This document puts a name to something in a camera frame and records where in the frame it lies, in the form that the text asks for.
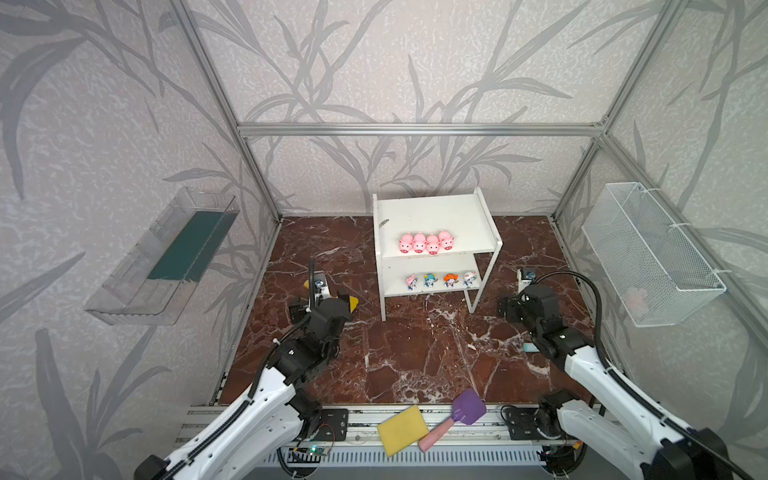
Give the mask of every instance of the white shelf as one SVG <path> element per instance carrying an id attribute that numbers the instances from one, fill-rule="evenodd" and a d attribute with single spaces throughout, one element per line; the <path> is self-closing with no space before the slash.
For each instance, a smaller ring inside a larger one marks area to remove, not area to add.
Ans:
<path id="1" fill-rule="evenodd" d="M 383 258 L 430 257 L 426 252 L 400 252 L 399 241 L 406 233 L 437 235 L 447 230 L 455 238 L 453 248 L 440 250 L 438 256 L 490 253 L 501 243 L 477 194 L 379 200 L 378 211 L 381 227 L 377 247 Z"/>
<path id="2" fill-rule="evenodd" d="M 400 252 L 399 241 L 404 234 L 421 232 L 437 235 L 441 230 L 447 230 L 455 238 L 451 250 L 440 250 L 437 255 Z M 379 200 L 373 194 L 373 237 L 382 321 L 386 321 L 384 299 L 387 296 L 459 291 L 464 292 L 469 312 L 474 313 L 485 288 L 485 280 L 502 249 L 502 238 L 479 188 L 475 188 L 470 195 L 399 200 Z M 475 253 L 493 253 L 484 273 L 478 271 Z M 464 286 L 464 274 L 467 272 L 478 274 L 469 287 Z M 427 273 L 434 273 L 437 277 L 435 286 L 431 288 L 424 285 Z M 446 287 L 442 279 L 448 273 L 458 275 L 458 283 L 453 288 Z M 414 290 L 408 290 L 406 279 L 412 274 L 417 276 L 418 283 Z M 477 290 L 474 300 L 469 298 L 469 290 Z"/>
<path id="3" fill-rule="evenodd" d="M 429 257 L 385 259 L 382 266 L 384 296 L 422 295 L 427 293 L 458 292 L 477 290 L 480 280 L 475 280 L 469 288 L 464 286 L 464 274 L 477 272 L 478 264 L 471 253 L 463 255 L 431 255 Z M 415 290 L 408 290 L 406 278 L 416 274 L 418 281 Z M 434 273 L 437 277 L 435 286 L 428 288 L 424 285 L 424 276 Z M 443 277 L 449 273 L 458 275 L 458 283 L 453 288 L 445 286 Z"/>

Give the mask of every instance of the green strip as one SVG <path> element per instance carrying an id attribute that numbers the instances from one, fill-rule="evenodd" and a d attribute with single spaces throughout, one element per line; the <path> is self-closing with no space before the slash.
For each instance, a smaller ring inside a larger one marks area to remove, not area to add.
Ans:
<path id="1" fill-rule="evenodd" d="M 147 278 L 200 282 L 236 216 L 226 212 L 195 212 Z"/>

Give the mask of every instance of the spatula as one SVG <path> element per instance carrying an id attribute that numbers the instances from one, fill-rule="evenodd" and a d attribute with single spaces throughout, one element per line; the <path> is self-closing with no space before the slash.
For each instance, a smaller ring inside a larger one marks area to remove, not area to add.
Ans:
<path id="1" fill-rule="evenodd" d="M 453 415 L 451 415 L 451 418 L 445 420 L 440 425 L 437 425 L 437 427 L 428 433 L 426 437 L 419 440 L 419 448 L 422 452 L 426 452 L 435 444 L 435 442 L 440 440 L 440 437 L 442 437 L 448 429 L 453 427 L 454 423 L 461 422 L 465 425 L 471 425 L 477 422 L 487 411 L 485 403 L 478 394 L 475 393 L 475 390 L 466 389 L 453 401 Z"/>

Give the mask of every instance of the cartoon figurine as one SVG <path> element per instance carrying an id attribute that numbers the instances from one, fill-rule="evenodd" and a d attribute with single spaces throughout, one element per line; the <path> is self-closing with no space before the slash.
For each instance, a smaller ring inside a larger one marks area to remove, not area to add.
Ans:
<path id="1" fill-rule="evenodd" d="M 464 275 L 464 286 L 472 286 L 472 284 L 475 282 L 475 279 L 478 277 L 477 272 L 467 272 Z"/>
<path id="2" fill-rule="evenodd" d="M 416 274 L 414 273 L 406 278 L 406 283 L 408 284 L 408 290 L 416 290 Z"/>
<path id="3" fill-rule="evenodd" d="M 406 233 L 400 239 L 400 251 L 408 253 L 411 250 L 413 250 L 413 235 Z"/>
<path id="4" fill-rule="evenodd" d="M 443 230 L 438 235 L 440 239 L 440 246 L 443 247 L 446 250 L 450 250 L 453 248 L 453 237 L 451 237 L 451 234 Z"/>
<path id="5" fill-rule="evenodd" d="M 440 239 L 434 233 L 427 237 L 427 251 L 430 255 L 437 255 L 440 250 Z"/>
<path id="6" fill-rule="evenodd" d="M 432 288 L 435 286 L 436 281 L 437 281 L 437 277 L 435 276 L 434 273 L 427 273 L 424 276 L 424 286 Z"/>
<path id="7" fill-rule="evenodd" d="M 445 286 L 448 288 L 453 288 L 455 284 L 458 283 L 458 275 L 455 273 L 449 273 L 448 275 L 444 276 L 442 278 L 445 281 Z"/>
<path id="8" fill-rule="evenodd" d="M 423 233 L 417 233 L 416 236 L 413 237 L 413 251 L 416 253 L 424 253 L 426 247 L 427 237 L 425 237 Z"/>

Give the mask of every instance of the pink handle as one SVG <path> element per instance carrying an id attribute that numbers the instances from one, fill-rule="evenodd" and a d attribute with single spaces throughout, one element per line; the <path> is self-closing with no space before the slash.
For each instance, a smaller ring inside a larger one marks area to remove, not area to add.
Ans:
<path id="1" fill-rule="evenodd" d="M 435 442 L 440 440 L 440 437 L 445 435 L 448 429 L 453 427 L 454 423 L 455 422 L 453 419 L 447 419 L 440 425 L 437 425 L 437 427 L 428 433 L 426 437 L 419 440 L 419 448 L 422 450 L 422 452 L 429 450 L 435 444 Z"/>

